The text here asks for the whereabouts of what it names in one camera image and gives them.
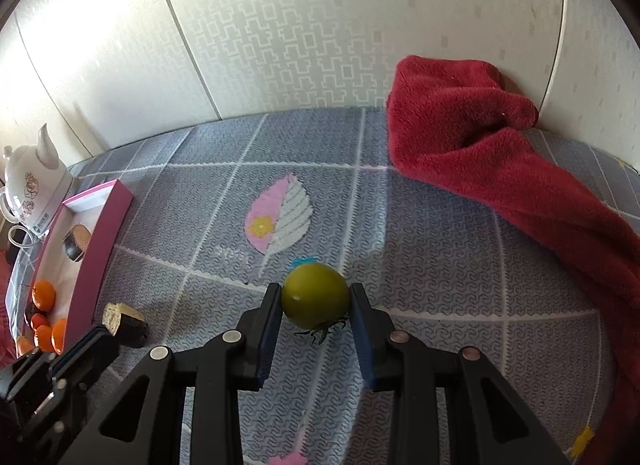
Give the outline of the orange carrot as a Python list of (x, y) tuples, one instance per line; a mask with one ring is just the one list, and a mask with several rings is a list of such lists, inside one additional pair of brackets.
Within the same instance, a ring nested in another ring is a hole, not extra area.
[(34, 350), (34, 343), (26, 336), (21, 335), (16, 338), (16, 353), (19, 357), (27, 355), (28, 352)]

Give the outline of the smooth orange mandarin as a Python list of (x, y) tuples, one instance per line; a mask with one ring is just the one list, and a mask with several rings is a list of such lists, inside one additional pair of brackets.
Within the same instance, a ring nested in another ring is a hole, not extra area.
[(51, 327), (51, 345), (60, 355), (64, 351), (66, 333), (66, 318), (60, 318)]

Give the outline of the red tomato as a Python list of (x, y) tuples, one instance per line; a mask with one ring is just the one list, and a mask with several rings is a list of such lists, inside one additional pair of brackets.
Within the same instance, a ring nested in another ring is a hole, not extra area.
[(37, 312), (30, 317), (29, 325), (32, 328), (32, 330), (35, 332), (37, 329), (39, 329), (40, 326), (49, 326), (50, 323), (45, 315)]

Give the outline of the dark wrinkled passion fruit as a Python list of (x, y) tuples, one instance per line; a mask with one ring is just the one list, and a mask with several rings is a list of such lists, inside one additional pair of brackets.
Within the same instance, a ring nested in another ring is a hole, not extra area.
[(36, 314), (39, 313), (40, 310), (38, 308), (35, 307), (35, 305), (33, 303), (27, 303), (26, 307), (25, 307), (25, 311), (24, 311), (24, 320), (27, 324), (32, 323), (32, 317)]

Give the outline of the dark eggplant chunk front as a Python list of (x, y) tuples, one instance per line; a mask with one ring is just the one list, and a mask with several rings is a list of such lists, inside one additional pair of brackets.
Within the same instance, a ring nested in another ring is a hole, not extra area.
[(149, 324), (142, 313), (126, 303), (107, 303), (102, 324), (121, 346), (142, 348), (148, 341)]

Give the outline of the dark eggplant chunk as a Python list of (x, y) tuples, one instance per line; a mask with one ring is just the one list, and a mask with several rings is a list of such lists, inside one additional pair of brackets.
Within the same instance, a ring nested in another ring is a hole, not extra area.
[(92, 234), (83, 224), (75, 224), (63, 239), (63, 249), (66, 257), (78, 263), (85, 257)]
[(107, 303), (102, 324), (121, 346), (142, 348), (148, 341), (149, 324), (142, 313), (126, 303)]

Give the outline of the orange with long stem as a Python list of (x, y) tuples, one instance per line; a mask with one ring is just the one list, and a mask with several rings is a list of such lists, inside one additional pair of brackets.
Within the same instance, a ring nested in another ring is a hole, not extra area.
[(53, 284), (47, 280), (35, 281), (32, 285), (32, 303), (42, 311), (49, 312), (55, 306), (56, 290)]

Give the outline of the green tomato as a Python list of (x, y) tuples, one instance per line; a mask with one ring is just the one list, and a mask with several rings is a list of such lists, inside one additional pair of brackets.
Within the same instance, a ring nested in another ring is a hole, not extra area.
[(322, 345), (335, 325), (348, 320), (349, 287), (333, 268), (322, 263), (303, 263), (292, 270), (282, 285), (282, 309), (300, 329)]

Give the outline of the large textured orange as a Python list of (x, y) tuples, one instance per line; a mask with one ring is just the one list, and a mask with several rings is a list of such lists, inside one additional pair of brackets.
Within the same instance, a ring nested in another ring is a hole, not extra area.
[(39, 325), (34, 334), (35, 346), (45, 352), (52, 352), (54, 350), (52, 344), (52, 329), (49, 325)]

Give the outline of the pink-rimmed white tray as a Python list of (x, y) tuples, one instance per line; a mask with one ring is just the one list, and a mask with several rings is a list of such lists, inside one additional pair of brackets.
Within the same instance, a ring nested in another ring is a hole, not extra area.
[[(66, 349), (91, 329), (106, 265), (134, 194), (119, 180), (107, 181), (63, 200), (35, 264), (32, 283), (47, 280), (56, 290), (52, 323), (66, 318)], [(75, 224), (92, 234), (86, 255), (78, 263), (68, 259), (63, 239)]]

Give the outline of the white floral ceramic kettle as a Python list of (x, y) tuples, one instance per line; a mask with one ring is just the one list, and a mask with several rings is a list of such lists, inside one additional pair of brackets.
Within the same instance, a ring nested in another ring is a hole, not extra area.
[(21, 225), (35, 237), (43, 237), (74, 177), (58, 156), (47, 125), (38, 130), (35, 145), (3, 150), (4, 185), (1, 188), (1, 212), (4, 219)]

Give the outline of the grey patterned tablecloth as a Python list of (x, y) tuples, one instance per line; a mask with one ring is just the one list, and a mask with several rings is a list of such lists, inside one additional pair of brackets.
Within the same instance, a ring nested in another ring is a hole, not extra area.
[(296, 110), (152, 136), (70, 168), (134, 199), (98, 303), (144, 315), (149, 344), (201, 346), (266, 286), (318, 261), (425, 344), (479, 347), (574, 464), (615, 367), (603, 321), (551, 251), (489, 208), (416, 182), (375, 108)]

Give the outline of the red towel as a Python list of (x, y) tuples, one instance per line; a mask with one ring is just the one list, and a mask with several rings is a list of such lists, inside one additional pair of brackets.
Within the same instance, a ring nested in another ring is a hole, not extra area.
[(553, 251), (600, 311), (617, 362), (612, 400), (582, 463), (639, 460), (639, 237), (523, 132), (538, 110), (484, 61), (409, 55), (386, 103), (404, 176), (476, 200)]

